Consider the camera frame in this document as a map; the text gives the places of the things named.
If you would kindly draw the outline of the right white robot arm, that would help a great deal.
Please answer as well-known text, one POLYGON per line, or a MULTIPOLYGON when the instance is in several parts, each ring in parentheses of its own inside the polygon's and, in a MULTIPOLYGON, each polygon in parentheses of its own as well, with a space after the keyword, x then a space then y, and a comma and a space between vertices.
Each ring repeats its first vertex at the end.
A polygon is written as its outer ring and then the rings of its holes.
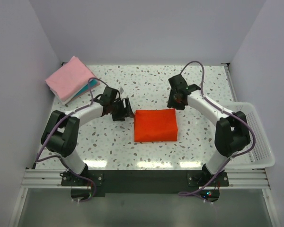
POLYGON ((243 112, 232 112, 217 102, 207 98, 196 84, 188 85, 182 75, 169 78, 170 95, 168 108, 184 110, 190 106, 204 115, 214 126, 214 145, 216 151, 202 167, 202 182, 211 186, 218 181, 218 174, 225 167, 225 162, 234 154, 250 144, 247 119, 243 112))

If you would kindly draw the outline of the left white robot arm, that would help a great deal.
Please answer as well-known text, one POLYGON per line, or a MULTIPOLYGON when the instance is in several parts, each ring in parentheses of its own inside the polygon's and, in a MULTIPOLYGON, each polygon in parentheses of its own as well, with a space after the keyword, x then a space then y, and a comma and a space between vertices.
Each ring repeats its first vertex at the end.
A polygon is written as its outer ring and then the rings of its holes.
POLYGON ((77 185, 88 182, 88 166, 76 151, 79 129, 88 122, 107 114, 113 121, 124 121, 134 118, 129 98, 121 98, 120 92, 105 87, 104 92, 90 100, 90 103, 77 109, 51 113, 41 137, 41 148, 37 153, 36 162, 41 162, 41 153, 46 148, 57 154, 61 163, 72 173, 72 180, 77 185))

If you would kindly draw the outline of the orange t shirt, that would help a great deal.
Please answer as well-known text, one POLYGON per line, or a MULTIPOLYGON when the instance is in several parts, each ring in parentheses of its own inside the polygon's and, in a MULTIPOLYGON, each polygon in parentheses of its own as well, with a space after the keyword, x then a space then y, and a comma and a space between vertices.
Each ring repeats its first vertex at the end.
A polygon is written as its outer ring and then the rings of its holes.
POLYGON ((178 140, 175 109, 137 110, 134 119, 135 142, 169 142, 178 140))

